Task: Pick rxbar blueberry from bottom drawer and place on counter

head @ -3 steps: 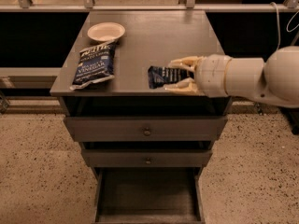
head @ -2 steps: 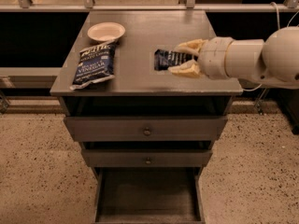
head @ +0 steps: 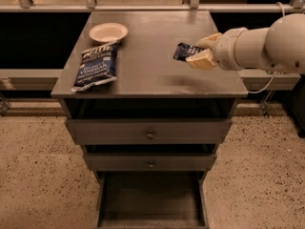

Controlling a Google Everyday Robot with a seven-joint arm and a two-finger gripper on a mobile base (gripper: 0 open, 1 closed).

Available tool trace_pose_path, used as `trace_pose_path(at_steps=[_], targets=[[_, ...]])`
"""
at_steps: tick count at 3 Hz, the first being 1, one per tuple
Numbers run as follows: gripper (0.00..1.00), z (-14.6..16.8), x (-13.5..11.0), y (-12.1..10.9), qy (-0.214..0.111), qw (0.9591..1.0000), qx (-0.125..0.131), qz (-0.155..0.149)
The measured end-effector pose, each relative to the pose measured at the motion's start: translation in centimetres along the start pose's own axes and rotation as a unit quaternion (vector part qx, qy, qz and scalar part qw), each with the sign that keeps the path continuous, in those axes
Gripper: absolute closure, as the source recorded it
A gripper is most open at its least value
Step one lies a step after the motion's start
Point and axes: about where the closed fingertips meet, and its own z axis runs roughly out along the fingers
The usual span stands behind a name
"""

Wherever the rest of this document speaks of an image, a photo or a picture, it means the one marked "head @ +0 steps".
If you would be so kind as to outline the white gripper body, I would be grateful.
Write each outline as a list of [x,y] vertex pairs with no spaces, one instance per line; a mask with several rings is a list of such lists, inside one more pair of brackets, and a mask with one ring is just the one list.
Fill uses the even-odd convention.
[[213,59],[222,70],[242,70],[234,57],[234,45],[239,35],[246,30],[246,28],[230,29],[216,39],[212,48]]

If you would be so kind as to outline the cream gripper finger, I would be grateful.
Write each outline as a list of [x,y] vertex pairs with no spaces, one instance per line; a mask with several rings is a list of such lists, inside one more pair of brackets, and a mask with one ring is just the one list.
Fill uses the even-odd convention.
[[199,52],[186,58],[186,62],[195,69],[212,70],[216,67],[216,62],[210,49]]
[[196,46],[203,49],[211,49],[215,41],[222,35],[221,32],[211,34],[207,37],[201,38],[196,42]]

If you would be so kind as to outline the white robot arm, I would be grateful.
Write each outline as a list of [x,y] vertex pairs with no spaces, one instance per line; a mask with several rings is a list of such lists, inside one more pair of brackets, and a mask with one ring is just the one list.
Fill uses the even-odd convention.
[[293,13],[269,28],[230,29],[200,39],[202,52],[186,58],[195,69],[225,71],[259,69],[273,73],[305,73],[305,15]]

